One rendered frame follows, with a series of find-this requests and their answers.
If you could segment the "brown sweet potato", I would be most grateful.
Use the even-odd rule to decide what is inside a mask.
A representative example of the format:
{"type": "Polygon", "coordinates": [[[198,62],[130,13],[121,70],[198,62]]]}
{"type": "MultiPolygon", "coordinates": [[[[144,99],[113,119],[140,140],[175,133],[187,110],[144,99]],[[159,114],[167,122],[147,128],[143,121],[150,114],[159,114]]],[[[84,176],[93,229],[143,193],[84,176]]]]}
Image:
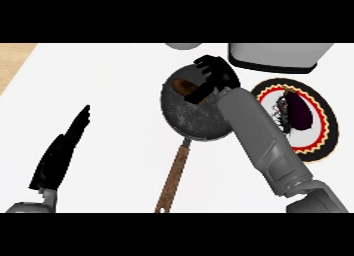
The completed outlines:
{"type": "Polygon", "coordinates": [[[198,86],[184,79],[177,78],[171,83],[174,91],[181,95],[187,96],[198,88],[198,86]]]}

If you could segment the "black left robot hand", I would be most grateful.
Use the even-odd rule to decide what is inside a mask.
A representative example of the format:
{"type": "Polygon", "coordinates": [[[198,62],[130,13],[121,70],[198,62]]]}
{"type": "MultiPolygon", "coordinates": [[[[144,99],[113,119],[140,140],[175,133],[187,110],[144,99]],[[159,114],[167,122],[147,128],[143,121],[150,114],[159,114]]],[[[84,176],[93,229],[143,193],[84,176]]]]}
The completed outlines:
{"type": "Polygon", "coordinates": [[[68,171],[73,150],[90,123],[90,106],[78,113],[65,134],[59,134],[41,157],[29,189],[57,190],[68,171]]]}

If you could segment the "grey round object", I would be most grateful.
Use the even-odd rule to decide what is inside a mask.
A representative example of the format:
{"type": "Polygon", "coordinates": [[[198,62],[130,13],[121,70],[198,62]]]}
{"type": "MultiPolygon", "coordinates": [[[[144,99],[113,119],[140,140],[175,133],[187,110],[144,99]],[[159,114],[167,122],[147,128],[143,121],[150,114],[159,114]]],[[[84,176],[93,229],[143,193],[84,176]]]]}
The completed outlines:
{"type": "Polygon", "coordinates": [[[202,43],[165,43],[165,45],[175,49],[175,50],[192,50],[195,49],[198,46],[200,46],[202,43]]]}

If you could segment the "dark purple eggplant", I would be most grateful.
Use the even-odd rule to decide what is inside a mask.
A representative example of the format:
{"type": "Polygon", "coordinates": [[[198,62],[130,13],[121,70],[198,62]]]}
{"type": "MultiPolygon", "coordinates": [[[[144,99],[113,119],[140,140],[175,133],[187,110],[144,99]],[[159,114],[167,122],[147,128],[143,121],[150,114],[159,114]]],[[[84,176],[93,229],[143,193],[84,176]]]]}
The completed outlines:
{"type": "Polygon", "coordinates": [[[311,128],[313,114],[296,92],[288,91],[283,95],[286,100],[286,121],[291,128],[304,131],[311,128]]]}

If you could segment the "dark grey frying pan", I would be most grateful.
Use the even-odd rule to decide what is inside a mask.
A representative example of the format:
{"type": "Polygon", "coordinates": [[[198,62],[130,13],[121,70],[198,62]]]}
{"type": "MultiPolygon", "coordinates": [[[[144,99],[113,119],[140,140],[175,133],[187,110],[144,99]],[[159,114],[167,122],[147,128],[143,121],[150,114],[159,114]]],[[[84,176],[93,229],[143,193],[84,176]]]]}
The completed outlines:
{"type": "Polygon", "coordinates": [[[205,75],[193,64],[181,67],[168,77],[161,90],[161,111],[171,129],[183,136],[168,177],[165,180],[156,213],[168,213],[174,201],[184,164],[193,141],[209,142],[231,133],[231,127],[217,108],[218,94],[212,93],[198,105],[184,101],[184,96],[174,90],[174,84],[192,83],[200,86],[205,75]]]}

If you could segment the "pale grey appliance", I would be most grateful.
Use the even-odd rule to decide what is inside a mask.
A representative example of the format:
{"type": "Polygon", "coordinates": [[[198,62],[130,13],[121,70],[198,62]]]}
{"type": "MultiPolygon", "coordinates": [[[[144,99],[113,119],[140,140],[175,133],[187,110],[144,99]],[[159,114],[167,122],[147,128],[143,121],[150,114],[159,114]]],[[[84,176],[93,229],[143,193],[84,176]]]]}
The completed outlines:
{"type": "Polygon", "coordinates": [[[229,62],[255,71],[308,74],[332,43],[230,43],[229,62]]]}

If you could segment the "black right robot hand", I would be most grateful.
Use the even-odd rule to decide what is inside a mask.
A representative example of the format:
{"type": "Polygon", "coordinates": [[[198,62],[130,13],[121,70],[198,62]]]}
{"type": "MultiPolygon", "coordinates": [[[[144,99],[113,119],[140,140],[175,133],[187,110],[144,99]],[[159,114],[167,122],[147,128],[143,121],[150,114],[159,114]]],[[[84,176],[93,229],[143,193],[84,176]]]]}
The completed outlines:
{"type": "Polygon", "coordinates": [[[240,81],[229,63],[221,57],[203,55],[193,63],[198,68],[202,68],[202,74],[208,75],[208,77],[205,83],[184,97],[184,100],[192,104],[199,104],[214,90],[221,91],[224,88],[239,88],[240,81]]]}

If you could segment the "black red patterned plate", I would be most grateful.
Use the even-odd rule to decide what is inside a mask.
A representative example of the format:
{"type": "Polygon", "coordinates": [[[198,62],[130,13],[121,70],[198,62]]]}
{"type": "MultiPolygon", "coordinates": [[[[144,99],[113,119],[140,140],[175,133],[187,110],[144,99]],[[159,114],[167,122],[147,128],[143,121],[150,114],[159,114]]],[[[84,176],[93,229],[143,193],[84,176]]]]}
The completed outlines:
{"type": "Polygon", "coordinates": [[[332,108],[322,95],[302,82],[288,78],[262,81],[251,93],[285,133],[292,150],[302,162],[314,163],[323,160],[336,147],[339,129],[332,108]],[[282,113],[288,108],[288,102],[283,99],[286,91],[296,93],[310,110],[313,123],[305,130],[282,124],[282,113]]]}

